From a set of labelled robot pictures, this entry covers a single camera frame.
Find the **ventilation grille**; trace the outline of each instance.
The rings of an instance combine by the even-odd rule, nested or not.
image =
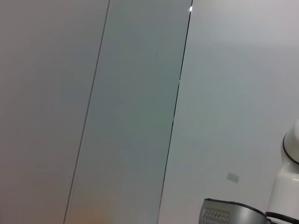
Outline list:
[[[206,212],[202,217],[202,224],[228,224],[228,219],[227,215]]]

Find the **white wall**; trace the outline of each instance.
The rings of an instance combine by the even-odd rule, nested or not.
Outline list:
[[[156,224],[191,0],[111,0],[66,224]]]
[[[299,118],[298,21],[297,1],[194,0],[159,224],[198,223],[207,197],[266,210]]]
[[[63,223],[106,11],[0,1],[0,223]]]

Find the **black vertical line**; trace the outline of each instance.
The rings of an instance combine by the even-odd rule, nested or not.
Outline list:
[[[102,44],[103,44],[103,39],[104,39],[104,33],[105,33],[105,28],[106,28],[106,23],[107,23],[107,17],[108,17],[109,7],[110,7],[110,0],[108,0],[108,6],[107,6],[107,12],[106,12],[106,16],[105,16],[105,23],[104,23],[104,27],[103,27],[103,33],[102,33],[102,37],[101,37],[101,42],[100,42],[100,48],[99,48],[98,58],[97,58],[96,67],[95,67],[95,71],[94,71],[94,75],[93,75],[92,88],[91,88],[91,90],[90,90],[89,100],[88,100],[88,104],[87,104],[87,110],[86,110],[86,114],[85,114],[85,120],[84,120],[84,125],[83,125],[83,131],[82,131],[81,140],[80,140],[80,144],[79,144],[79,150],[78,150],[77,159],[76,159],[76,164],[75,164],[75,168],[74,168],[74,174],[73,174],[73,177],[72,177],[72,180],[71,180],[71,188],[70,188],[70,193],[69,193],[69,197],[68,197],[67,204],[66,204],[66,209],[65,209],[64,222],[63,222],[63,224],[65,224],[66,216],[67,216],[67,212],[68,212],[68,210],[69,210],[70,199],[71,199],[71,193],[72,193],[72,190],[73,190],[74,180],[75,180],[76,171],[77,171],[77,166],[78,166],[78,160],[79,160],[79,156],[80,156],[80,152],[81,152],[81,147],[82,147],[82,141],[83,141],[83,137],[84,137],[84,133],[85,133],[86,121],[87,121],[88,112],[89,112],[89,107],[90,107],[90,102],[91,102],[92,93],[93,93],[93,87],[94,87],[95,78],[96,78],[96,74],[97,74],[97,70],[98,70],[98,64],[99,64],[100,52],[101,52]]]
[[[182,76],[182,70],[183,70],[183,63],[184,63],[184,57],[185,57],[186,43],[187,43],[187,37],[188,37],[188,31],[189,31],[190,18],[191,18],[191,12],[189,13],[189,20],[188,20],[188,26],[187,26],[187,32],[186,32],[186,38],[185,38],[185,46],[184,46],[184,52],[183,52],[183,58],[182,58],[182,64],[181,64],[181,72],[180,72],[180,75],[179,75],[179,80],[181,80],[181,76]],[[164,184],[165,184],[166,169],[167,169],[169,149],[170,149],[170,144],[171,144],[171,137],[172,137],[174,117],[175,117],[176,108],[177,108],[177,101],[178,101],[178,91],[177,91],[176,104],[174,106],[174,113],[173,113],[172,126],[171,126],[171,134],[170,134],[169,145],[168,145],[168,152],[167,152],[167,158],[166,158],[166,165],[165,165],[165,171],[164,171],[164,178],[163,178],[163,185],[162,185],[162,192],[161,192],[161,198],[160,198],[160,206],[159,206],[159,213],[158,213],[157,223],[159,222],[159,216],[160,216],[160,209],[161,209],[161,203],[162,203],[162,195],[163,195]]]

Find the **gray wall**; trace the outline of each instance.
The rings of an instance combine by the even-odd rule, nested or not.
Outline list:
[[[197,224],[207,197],[266,211],[299,118],[298,21],[297,1],[194,0],[159,224]]]
[[[107,11],[0,1],[0,223],[61,224]]]
[[[66,224],[156,224],[191,0],[112,0]]]

